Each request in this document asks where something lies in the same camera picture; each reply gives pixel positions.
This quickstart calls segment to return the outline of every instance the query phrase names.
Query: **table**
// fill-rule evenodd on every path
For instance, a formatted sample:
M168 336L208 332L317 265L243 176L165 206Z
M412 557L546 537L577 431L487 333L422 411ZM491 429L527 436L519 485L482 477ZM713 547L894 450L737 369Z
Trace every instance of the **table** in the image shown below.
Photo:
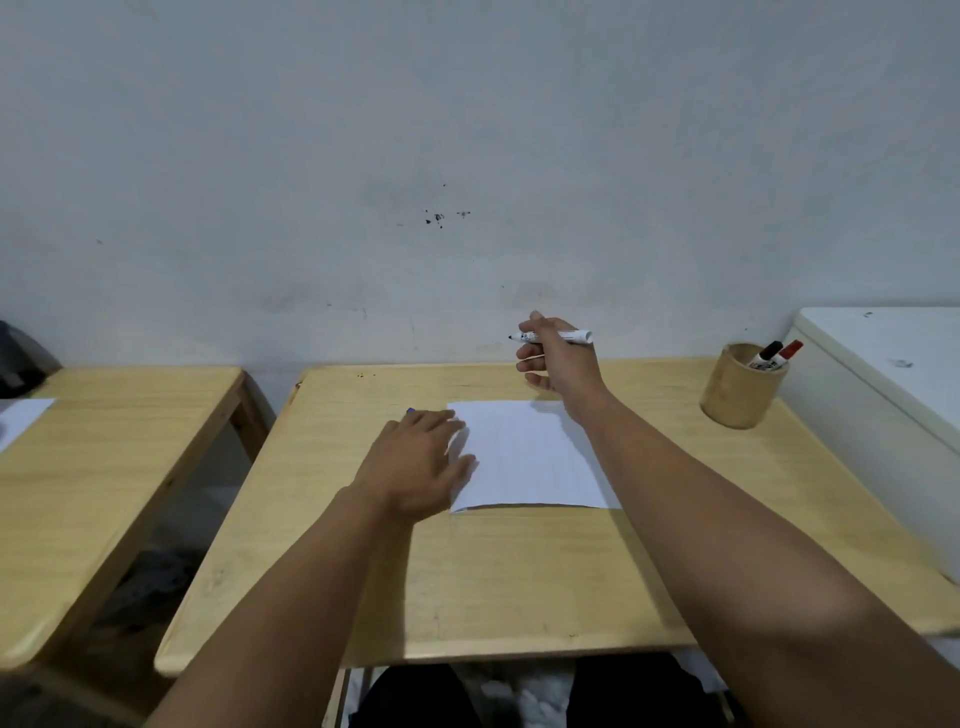
M960 593L927 549L781 402L726 429L698 399L712 360L602 362L611 389L694 456L813 537L915 629L960 627ZM407 407L529 400L510 364L309 370L280 414L156 656L180 673L260 575L350 483ZM346 667L693 643L620 511L441 513L379 550Z
M0 669L142 722L168 687L122 694L70 637L95 617L154 516L227 421L253 458L267 428L237 367L64 369L56 399L0 453Z

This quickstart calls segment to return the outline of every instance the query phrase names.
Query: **black pants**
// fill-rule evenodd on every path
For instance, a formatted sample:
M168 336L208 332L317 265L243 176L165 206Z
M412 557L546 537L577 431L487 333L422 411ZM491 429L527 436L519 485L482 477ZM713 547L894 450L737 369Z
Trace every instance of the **black pants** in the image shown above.
M667 653L583 657L566 709L567 728L724 725L723 711L700 681ZM390 667L373 683L350 728L480 728L467 690L449 665Z

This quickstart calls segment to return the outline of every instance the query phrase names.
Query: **pen holder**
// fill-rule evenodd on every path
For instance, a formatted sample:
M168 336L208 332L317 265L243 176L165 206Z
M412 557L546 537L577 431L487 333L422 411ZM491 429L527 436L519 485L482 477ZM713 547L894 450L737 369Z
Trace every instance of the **pen holder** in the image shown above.
M723 348L700 397L704 414L733 429L750 429L760 423L790 371L790 362L773 372L748 367L747 363L761 351L763 347L758 344L747 343Z

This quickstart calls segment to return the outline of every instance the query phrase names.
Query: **desk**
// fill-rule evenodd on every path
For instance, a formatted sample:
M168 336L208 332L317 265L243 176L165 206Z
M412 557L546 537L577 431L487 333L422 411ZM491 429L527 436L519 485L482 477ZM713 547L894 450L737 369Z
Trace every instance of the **desk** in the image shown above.
M812 536L919 631L960 627L960 593L781 402L726 429L697 401L712 360L602 362L611 389ZM528 400L510 364L308 371L280 414L157 653L180 673L409 406ZM344 665L660 648L692 637L620 511L501 507L418 524L374 559Z
M232 420L253 457L266 426L236 367L64 369L56 402L0 454L0 669L29 672L137 722L166 686L118 695L71 648L124 574L163 498Z

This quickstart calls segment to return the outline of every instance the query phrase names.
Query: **wooden table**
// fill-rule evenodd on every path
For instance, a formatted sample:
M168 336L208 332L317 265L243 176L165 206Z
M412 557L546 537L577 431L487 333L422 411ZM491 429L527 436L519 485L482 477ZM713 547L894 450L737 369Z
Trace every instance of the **wooden table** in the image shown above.
M236 367L65 369L56 402L0 453L0 669L142 722L167 683L136 694L70 642L150 535L157 507L232 421L253 458L267 429Z
M602 364L613 391L694 456L812 536L914 628L960 627L960 593L927 550L775 402L726 429L697 401L712 361ZM528 400L510 364L308 371L254 463L171 622L157 668L180 673L237 601L350 483L384 422L409 406ZM442 513L385 544L344 665L692 643L620 511L500 507Z

